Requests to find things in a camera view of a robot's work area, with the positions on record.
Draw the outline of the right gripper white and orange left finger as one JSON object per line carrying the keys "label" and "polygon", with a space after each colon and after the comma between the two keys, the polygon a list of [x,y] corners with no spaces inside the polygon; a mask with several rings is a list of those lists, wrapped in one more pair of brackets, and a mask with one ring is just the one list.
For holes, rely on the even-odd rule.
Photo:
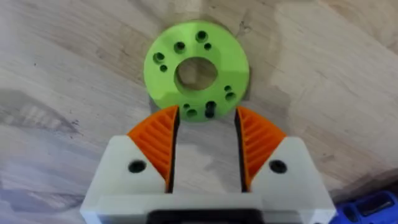
{"label": "right gripper white and orange left finger", "polygon": [[179,124],[169,106],[109,140],[80,207],[86,223],[145,223],[170,202]]}

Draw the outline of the right gripper white and orange right finger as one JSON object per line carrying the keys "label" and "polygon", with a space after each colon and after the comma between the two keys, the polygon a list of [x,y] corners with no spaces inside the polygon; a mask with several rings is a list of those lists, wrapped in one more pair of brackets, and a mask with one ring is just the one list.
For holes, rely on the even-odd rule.
{"label": "right gripper white and orange right finger", "polygon": [[336,208],[304,141],[243,106],[234,124],[241,189],[265,223],[329,223]]}

